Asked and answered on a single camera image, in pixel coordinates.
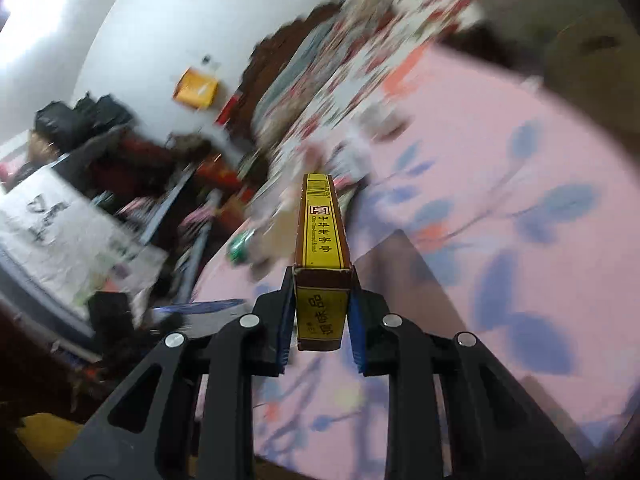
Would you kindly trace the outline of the pink tree print bedsheet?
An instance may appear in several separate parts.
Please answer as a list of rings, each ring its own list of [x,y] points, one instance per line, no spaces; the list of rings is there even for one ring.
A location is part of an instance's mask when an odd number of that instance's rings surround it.
[[[639,439],[639,168],[506,70],[368,47],[282,145],[355,140],[362,286],[427,332],[480,337],[592,466]]]

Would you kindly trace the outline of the cluttered side shelf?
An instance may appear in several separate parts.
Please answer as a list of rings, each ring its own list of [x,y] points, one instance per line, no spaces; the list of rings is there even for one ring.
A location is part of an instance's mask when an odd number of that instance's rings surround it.
[[[28,147],[1,197],[2,309],[41,347],[89,361],[103,351],[105,300],[124,339],[191,301],[265,177],[232,126],[157,143],[112,96],[46,105]]]

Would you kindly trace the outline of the carved dark wooden headboard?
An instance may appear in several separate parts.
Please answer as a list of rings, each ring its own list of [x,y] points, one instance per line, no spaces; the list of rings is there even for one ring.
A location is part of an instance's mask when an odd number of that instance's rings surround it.
[[[282,25],[272,35],[256,44],[235,93],[239,98],[238,102],[232,107],[226,123],[226,129],[233,141],[254,141],[252,119],[258,102],[292,60],[310,32],[337,14],[341,5],[341,0],[320,4],[306,18],[296,18],[295,21]]]

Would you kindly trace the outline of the beige round trash bin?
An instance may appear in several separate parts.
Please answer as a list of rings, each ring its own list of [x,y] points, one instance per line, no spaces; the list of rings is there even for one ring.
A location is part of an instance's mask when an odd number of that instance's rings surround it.
[[[565,27],[544,55],[544,85],[639,154],[639,34],[624,12]]]

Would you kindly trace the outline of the yellow brown cardboard box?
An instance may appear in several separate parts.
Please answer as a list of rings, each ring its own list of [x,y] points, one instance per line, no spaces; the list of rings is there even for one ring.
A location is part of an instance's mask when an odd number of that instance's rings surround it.
[[[341,347],[352,260],[333,179],[306,174],[298,208],[293,264],[297,347],[335,351]]]

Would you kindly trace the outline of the floral red white quilt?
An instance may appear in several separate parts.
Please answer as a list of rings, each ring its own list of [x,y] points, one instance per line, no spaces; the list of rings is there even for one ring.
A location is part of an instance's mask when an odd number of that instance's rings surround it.
[[[308,34],[255,108],[252,128],[269,172],[248,218],[270,217],[314,169],[330,174],[338,192],[357,186],[369,172],[366,156],[338,140],[335,128],[370,105],[414,50],[484,19],[475,0],[345,0]]]

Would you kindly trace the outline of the orange wall calendar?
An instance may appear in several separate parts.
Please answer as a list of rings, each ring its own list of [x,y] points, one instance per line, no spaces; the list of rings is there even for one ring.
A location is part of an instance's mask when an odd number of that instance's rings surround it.
[[[194,110],[206,110],[213,105],[218,86],[215,76],[190,67],[178,80],[172,99]]]

